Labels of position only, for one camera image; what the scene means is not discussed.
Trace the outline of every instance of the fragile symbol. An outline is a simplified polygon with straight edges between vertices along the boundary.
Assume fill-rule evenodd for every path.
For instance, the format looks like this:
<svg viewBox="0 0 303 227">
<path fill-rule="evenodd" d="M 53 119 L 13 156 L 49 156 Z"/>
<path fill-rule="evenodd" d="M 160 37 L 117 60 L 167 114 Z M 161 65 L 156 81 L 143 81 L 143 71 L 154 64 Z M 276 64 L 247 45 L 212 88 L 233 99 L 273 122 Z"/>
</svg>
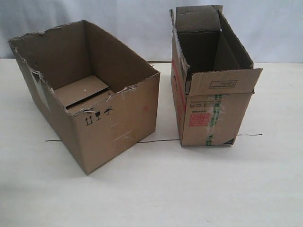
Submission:
<svg viewBox="0 0 303 227">
<path fill-rule="evenodd" d="M 111 106 L 109 106 L 104 113 L 106 113 L 106 115 L 109 115 L 109 111 L 111 111 L 113 108 Z"/>
<path fill-rule="evenodd" d="M 99 118 L 99 116 L 100 116 L 100 111 L 96 112 L 96 113 L 95 113 L 95 116 L 98 118 L 97 121 L 99 121 L 99 120 L 100 120 L 100 118 Z"/>
<path fill-rule="evenodd" d="M 85 118 L 85 121 L 86 121 L 86 126 L 92 124 L 93 123 L 92 116 L 89 116 L 89 118 Z"/>
</svg>

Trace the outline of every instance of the open cardboard box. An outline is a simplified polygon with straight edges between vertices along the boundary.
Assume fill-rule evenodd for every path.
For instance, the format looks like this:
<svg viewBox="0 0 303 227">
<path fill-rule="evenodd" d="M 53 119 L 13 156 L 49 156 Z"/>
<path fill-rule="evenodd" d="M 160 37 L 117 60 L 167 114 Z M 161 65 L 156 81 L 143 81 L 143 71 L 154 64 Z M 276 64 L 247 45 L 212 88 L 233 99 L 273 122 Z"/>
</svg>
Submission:
<svg viewBox="0 0 303 227">
<path fill-rule="evenodd" d="M 155 131 L 160 73 L 95 24 L 9 44 L 36 106 L 85 173 Z"/>
<path fill-rule="evenodd" d="M 262 69 L 234 34 L 222 6 L 177 7 L 171 84 L 181 145 L 233 144 Z"/>
</svg>

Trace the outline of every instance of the red stamp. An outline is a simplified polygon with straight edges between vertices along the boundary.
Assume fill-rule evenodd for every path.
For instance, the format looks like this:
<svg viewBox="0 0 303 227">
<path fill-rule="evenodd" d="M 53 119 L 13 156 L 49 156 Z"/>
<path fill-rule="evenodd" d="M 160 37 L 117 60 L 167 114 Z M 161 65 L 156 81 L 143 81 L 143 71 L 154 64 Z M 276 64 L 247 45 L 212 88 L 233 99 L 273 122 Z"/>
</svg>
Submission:
<svg viewBox="0 0 303 227">
<path fill-rule="evenodd" d="M 191 113 L 189 118 L 189 126 L 207 126 L 209 123 L 210 113 Z"/>
</svg>

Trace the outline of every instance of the white backdrop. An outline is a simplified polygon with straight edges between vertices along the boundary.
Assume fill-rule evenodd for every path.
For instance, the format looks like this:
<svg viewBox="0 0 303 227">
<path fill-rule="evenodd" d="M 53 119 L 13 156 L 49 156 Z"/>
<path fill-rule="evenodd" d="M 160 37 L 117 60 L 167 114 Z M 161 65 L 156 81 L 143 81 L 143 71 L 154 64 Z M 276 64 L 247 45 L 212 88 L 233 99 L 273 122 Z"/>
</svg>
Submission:
<svg viewBox="0 0 303 227">
<path fill-rule="evenodd" d="M 0 57 L 6 40 L 76 20 L 89 20 L 148 61 L 171 60 L 169 9 L 222 4 L 255 62 L 303 62 L 302 0 L 0 0 Z"/>
</svg>

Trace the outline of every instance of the white table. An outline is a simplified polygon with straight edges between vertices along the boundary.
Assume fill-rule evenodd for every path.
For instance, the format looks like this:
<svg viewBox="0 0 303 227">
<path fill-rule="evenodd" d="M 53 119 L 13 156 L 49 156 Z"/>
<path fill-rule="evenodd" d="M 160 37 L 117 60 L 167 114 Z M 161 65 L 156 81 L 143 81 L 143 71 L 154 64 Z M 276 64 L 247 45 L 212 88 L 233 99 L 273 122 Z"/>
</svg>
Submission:
<svg viewBox="0 0 303 227">
<path fill-rule="evenodd" d="M 0 60 L 1 227 L 302 227 L 303 64 L 263 67 L 230 148 L 136 144 L 89 176 L 34 105 L 15 60 Z M 157 130 L 177 139 L 170 64 Z"/>
</svg>

